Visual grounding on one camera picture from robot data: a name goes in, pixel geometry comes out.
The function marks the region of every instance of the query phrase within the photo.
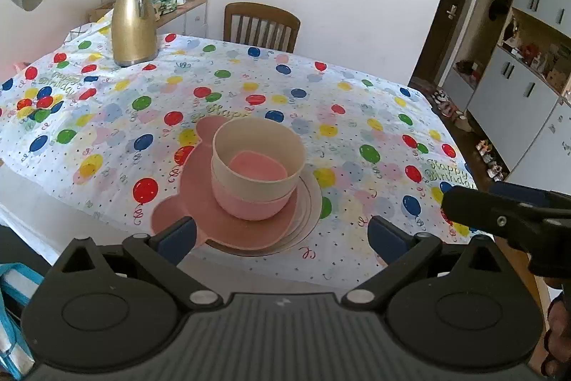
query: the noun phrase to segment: ridged gray surface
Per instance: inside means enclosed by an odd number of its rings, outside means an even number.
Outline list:
[[[343,309],[332,294],[238,294],[191,317],[174,342],[143,364],[81,375],[40,366],[29,381],[532,381],[519,366],[486,375],[446,372],[397,346],[378,318]]]

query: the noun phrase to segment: brown door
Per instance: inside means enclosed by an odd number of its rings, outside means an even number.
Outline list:
[[[440,0],[413,76],[434,81],[466,0]]]

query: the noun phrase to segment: beige bowl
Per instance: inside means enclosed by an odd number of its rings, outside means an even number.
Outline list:
[[[241,151],[255,151],[283,165],[287,177],[255,180],[228,167]],[[288,127],[266,118],[234,118],[223,124],[212,141],[212,174],[231,195],[248,202],[270,202],[291,193],[305,166],[302,140]]]

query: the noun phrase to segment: pink plate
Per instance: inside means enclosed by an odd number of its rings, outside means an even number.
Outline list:
[[[182,168],[178,194],[166,198],[153,210],[151,228],[158,233],[188,215],[198,228],[195,247],[209,239],[245,251],[273,246],[288,231],[295,213],[297,188],[285,207],[266,220],[240,220],[223,210],[212,193],[210,162],[212,138],[226,121],[222,116],[203,117],[198,121],[196,132],[201,142],[189,154]]]

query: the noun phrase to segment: hand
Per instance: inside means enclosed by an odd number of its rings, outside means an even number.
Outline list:
[[[571,360],[571,315],[563,300],[556,301],[547,315],[549,331],[545,334],[544,346],[549,355],[542,365],[542,372],[554,376],[561,365]]]

